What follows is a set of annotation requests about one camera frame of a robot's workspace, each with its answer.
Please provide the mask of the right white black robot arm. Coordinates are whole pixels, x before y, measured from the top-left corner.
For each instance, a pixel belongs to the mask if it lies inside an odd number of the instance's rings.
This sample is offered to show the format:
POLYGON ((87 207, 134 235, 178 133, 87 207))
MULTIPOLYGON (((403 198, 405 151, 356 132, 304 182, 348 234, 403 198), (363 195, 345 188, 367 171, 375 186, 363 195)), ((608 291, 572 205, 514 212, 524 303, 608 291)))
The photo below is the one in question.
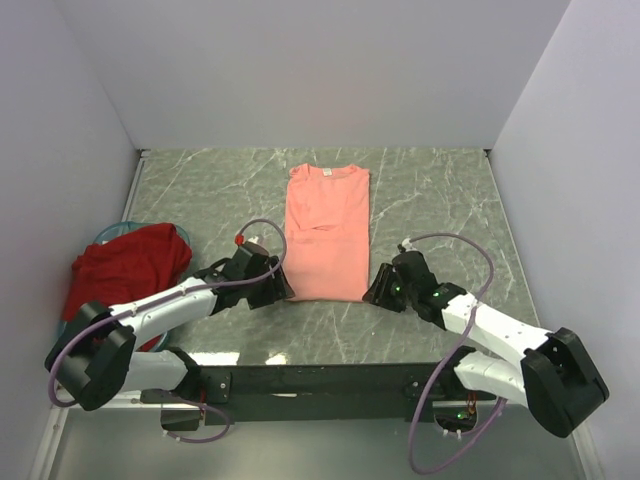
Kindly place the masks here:
POLYGON ((565 438, 610 396, 579 336, 528 325, 453 283, 440 283, 418 251, 380 266, 363 301, 456 333, 461 345, 444 358, 437 377, 444 395, 484 392, 525 407, 546 431, 565 438))

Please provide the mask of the salmon pink t shirt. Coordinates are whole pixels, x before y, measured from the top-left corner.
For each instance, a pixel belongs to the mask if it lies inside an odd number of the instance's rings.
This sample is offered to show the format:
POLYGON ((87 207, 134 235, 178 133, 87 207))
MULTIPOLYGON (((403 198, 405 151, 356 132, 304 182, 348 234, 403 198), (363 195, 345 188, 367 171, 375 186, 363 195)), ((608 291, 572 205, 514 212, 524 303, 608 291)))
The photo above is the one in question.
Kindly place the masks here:
POLYGON ((369 170, 305 163, 289 175, 284 272, 294 299, 360 302, 369 281, 369 170))

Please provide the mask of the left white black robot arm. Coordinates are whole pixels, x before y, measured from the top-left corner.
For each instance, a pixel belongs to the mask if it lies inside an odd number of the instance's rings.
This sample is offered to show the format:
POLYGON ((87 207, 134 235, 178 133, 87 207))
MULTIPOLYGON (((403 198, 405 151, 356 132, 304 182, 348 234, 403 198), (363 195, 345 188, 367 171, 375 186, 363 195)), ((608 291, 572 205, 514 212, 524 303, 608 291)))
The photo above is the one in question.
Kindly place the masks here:
POLYGON ((281 258, 245 242, 232 257, 160 293, 111 307, 88 302, 46 357, 49 398, 59 407, 79 405, 86 411, 133 390, 164 390, 179 402, 199 400, 208 390, 200 365, 180 349, 145 352, 142 346, 240 300, 256 309, 293 295, 281 258))

